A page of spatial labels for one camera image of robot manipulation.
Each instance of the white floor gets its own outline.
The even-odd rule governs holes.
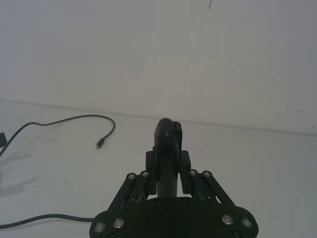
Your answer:
[[[29,122],[88,112],[0,103],[9,138]],[[94,217],[110,205],[125,175],[145,168],[157,119],[107,115],[50,127],[29,126],[0,158],[0,224],[47,213]],[[317,137],[182,123],[192,167],[210,170],[236,205],[256,218],[259,238],[315,237]],[[90,225],[42,221],[0,231],[1,238],[87,238]]]

